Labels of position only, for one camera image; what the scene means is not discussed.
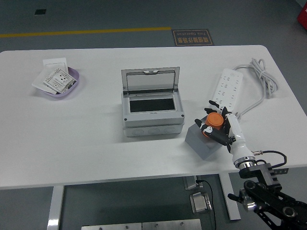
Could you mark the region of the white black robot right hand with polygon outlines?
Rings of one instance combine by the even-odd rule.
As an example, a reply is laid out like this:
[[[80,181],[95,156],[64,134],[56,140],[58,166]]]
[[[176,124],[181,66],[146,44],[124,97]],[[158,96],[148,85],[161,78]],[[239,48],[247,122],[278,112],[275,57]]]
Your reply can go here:
[[[236,168],[241,170],[256,165],[254,154],[246,146],[245,137],[235,114],[228,111],[226,106],[221,106],[215,101],[209,100],[209,103],[217,109],[204,109],[207,113],[206,121],[195,119],[202,134],[226,146],[228,152],[233,155],[232,161]],[[211,115],[219,115],[221,118],[214,119],[213,124],[209,124],[207,120]]]

